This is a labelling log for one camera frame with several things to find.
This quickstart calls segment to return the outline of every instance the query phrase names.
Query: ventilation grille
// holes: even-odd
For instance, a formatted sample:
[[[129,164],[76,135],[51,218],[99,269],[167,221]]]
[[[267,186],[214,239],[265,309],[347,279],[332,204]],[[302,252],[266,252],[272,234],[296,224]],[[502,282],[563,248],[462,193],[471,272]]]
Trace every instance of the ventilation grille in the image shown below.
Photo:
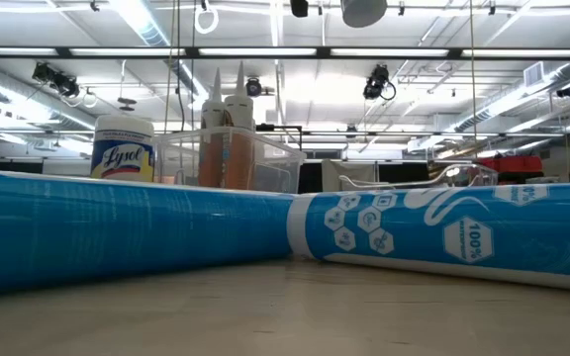
[[[524,86],[532,87],[544,81],[544,62],[538,62],[524,70]]]

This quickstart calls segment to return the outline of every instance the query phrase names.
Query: clear plastic bin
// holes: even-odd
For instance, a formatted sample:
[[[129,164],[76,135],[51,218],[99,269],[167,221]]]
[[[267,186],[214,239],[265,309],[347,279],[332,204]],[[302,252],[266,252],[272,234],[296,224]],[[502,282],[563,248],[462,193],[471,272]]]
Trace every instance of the clear plastic bin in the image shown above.
[[[163,134],[155,140],[155,152],[155,182],[277,193],[298,193],[306,157],[300,150],[232,127]],[[239,180],[246,185],[240,186]]]

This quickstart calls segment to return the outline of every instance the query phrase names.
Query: white hexagon icon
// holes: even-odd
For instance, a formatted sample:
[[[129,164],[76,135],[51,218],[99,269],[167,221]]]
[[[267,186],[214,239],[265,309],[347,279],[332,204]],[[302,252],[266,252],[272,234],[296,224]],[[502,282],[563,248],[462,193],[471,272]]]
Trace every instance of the white hexagon icon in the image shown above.
[[[349,194],[340,198],[340,202],[337,205],[342,208],[344,211],[348,212],[349,210],[357,207],[360,203],[361,197],[355,194]]]
[[[443,229],[445,252],[475,263],[494,255],[492,229],[482,222],[465,217]]]
[[[380,212],[395,207],[395,203],[397,203],[397,196],[392,193],[385,193],[373,198],[373,207]]]
[[[372,232],[380,226],[382,213],[373,207],[368,207],[357,215],[357,225],[366,232]]]
[[[395,249],[395,245],[393,244],[393,234],[382,228],[378,228],[371,232],[368,235],[368,242],[371,249],[381,254],[390,253]]]
[[[344,215],[346,213],[340,208],[331,208],[325,213],[325,225],[336,231],[344,225]]]
[[[333,233],[335,238],[335,245],[345,251],[350,251],[355,248],[355,234],[346,227],[341,227],[338,231]]]
[[[549,196],[546,185],[514,185],[494,188],[494,197],[519,207]]]

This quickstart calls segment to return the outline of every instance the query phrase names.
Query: air duct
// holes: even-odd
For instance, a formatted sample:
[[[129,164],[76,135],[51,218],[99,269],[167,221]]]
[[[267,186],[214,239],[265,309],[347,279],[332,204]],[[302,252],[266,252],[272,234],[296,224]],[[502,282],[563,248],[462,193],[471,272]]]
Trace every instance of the air duct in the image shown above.
[[[546,92],[551,92],[568,85],[570,83],[570,62],[558,67],[548,74],[542,74],[541,78],[541,80],[532,84],[528,81],[526,84],[525,81],[521,81],[509,89],[485,99],[481,104],[481,107],[477,108],[476,116],[474,115],[474,109],[472,108],[459,115],[457,120],[455,120],[455,123],[444,131],[447,133],[462,133],[475,124],[493,119],[533,98],[536,98],[538,95],[542,95]],[[411,140],[409,142],[409,151],[430,148],[444,139],[445,138],[442,136],[432,136]]]
[[[118,11],[120,16],[136,32],[142,41],[149,46],[168,46],[172,43],[159,26],[150,11],[148,3],[144,0],[110,0],[111,5]],[[208,92],[186,65],[178,59],[164,61],[177,75],[179,81],[188,90],[193,90],[193,98],[208,98]]]
[[[52,96],[37,91],[36,88],[22,83],[0,72],[0,102],[12,103],[23,108],[25,113],[47,116],[48,118],[62,117],[67,123],[76,123],[88,130],[94,129],[96,119],[82,111],[63,104]]]

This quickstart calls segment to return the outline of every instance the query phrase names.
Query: caulk tube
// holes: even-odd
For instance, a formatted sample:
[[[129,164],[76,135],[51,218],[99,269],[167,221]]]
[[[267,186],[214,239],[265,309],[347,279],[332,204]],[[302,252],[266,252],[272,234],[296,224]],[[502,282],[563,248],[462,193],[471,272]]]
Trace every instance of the caulk tube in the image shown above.
[[[226,98],[226,111],[232,120],[232,126],[253,130],[253,102],[245,93],[243,77],[243,62],[238,68],[237,90],[234,95]],[[232,133],[228,137],[229,152],[224,153],[224,188],[252,189],[254,175],[254,146],[252,139],[242,133]]]
[[[284,257],[292,200],[0,173],[0,292]]]
[[[222,83],[217,69],[211,97],[202,105],[202,130],[224,125],[226,105],[222,101]],[[201,187],[220,187],[223,175],[222,135],[204,134],[199,144],[199,175]]]
[[[570,184],[303,195],[295,254],[570,289]]]

